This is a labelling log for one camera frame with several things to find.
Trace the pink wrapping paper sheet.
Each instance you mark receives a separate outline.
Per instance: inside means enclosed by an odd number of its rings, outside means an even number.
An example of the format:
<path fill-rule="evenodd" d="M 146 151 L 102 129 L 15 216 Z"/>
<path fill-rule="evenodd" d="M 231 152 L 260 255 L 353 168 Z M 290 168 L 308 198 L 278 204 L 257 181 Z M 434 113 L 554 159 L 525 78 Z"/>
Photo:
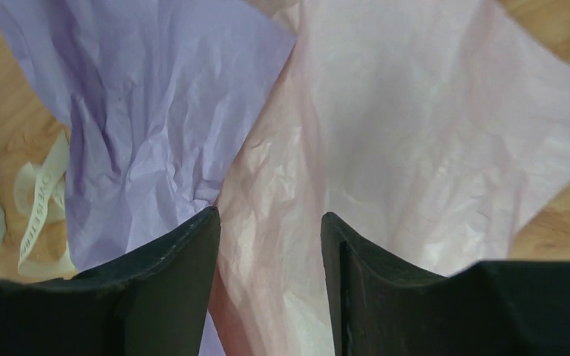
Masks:
<path fill-rule="evenodd" d="M 257 1 L 298 34 L 217 206 L 228 355 L 331 355 L 321 217 L 422 268 L 570 259 L 570 1 Z"/>

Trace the purple flower bouquet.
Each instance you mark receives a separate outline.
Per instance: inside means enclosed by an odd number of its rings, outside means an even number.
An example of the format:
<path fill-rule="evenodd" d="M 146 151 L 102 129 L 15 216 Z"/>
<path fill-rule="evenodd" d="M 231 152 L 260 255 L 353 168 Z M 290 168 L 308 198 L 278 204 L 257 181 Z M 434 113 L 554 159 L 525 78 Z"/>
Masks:
<path fill-rule="evenodd" d="M 295 37 L 244 1 L 0 1 L 31 87 L 71 130 L 77 274 L 214 207 Z M 206 312 L 197 355 L 222 355 Z"/>

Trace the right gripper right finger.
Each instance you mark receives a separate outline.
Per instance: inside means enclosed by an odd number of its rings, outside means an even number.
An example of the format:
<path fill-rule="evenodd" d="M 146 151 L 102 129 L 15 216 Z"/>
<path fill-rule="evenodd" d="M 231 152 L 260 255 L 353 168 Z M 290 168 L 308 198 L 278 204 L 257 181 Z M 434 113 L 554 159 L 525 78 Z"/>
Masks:
<path fill-rule="evenodd" d="M 417 267 L 338 215 L 321 221 L 337 355 L 570 355 L 570 262 Z"/>

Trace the cream printed ribbon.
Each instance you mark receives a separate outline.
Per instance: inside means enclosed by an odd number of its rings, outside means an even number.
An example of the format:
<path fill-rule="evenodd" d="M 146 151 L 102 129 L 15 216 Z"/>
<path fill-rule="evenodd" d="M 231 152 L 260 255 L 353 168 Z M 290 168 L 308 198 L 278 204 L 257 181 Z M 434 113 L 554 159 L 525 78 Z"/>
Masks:
<path fill-rule="evenodd" d="M 52 278 L 76 271 L 69 246 L 55 263 L 29 259 L 47 223 L 65 220 L 65 180 L 70 152 L 64 132 L 60 133 L 41 165 L 26 162 L 17 173 L 13 197 L 17 211 L 28 218 L 19 249 L 18 273 L 24 277 Z"/>

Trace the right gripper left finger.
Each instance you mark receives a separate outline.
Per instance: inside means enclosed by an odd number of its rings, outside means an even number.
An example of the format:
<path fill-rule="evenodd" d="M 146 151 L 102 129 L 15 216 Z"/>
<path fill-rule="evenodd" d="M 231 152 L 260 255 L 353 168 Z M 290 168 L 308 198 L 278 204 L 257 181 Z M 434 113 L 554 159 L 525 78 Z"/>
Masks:
<path fill-rule="evenodd" d="M 69 280 L 0 279 L 0 355 L 197 355 L 219 242 L 209 207 Z"/>

